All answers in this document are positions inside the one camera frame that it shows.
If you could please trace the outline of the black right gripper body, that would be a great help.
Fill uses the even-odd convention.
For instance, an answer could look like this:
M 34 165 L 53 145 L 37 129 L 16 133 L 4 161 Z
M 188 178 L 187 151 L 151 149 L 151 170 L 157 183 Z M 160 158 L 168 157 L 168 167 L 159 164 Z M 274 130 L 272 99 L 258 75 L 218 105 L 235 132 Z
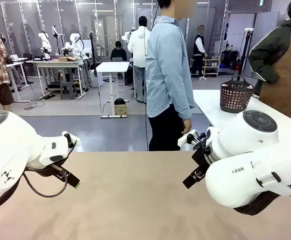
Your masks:
M 196 144 L 193 148 L 195 150 L 192 155 L 192 159 L 197 163 L 198 167 L 195 169 L 196 173 L 206 173 L 211 162 L 209 156 L 211 154 L 211 149 L 209 146 L 202 146 L 201 144 Z

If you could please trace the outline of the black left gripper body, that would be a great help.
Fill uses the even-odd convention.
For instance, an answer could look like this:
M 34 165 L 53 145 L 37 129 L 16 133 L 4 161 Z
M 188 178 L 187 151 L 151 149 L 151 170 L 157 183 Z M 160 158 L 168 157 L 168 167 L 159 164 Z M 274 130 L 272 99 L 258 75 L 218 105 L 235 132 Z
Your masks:
M 42 177 L 55 176 L 60 179 L 65 179 L 68 177 L 67 171 L 63 167 L 55 164 L 48 165 L 43 169 L 36 169 L 27 166 L 25 171 L 38 173 Z

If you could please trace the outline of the person's right hand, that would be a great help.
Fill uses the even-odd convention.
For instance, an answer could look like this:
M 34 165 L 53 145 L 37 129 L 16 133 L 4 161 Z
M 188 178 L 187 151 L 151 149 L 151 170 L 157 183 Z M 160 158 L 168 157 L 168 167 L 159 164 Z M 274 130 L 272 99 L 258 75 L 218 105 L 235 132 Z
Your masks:
M 182 134 L 187 134 L 191 131 L 192 129 L 192 120 L 189 118 L 189 119 L 185 119 L 183 120 L 183 131 L 181 132 Z

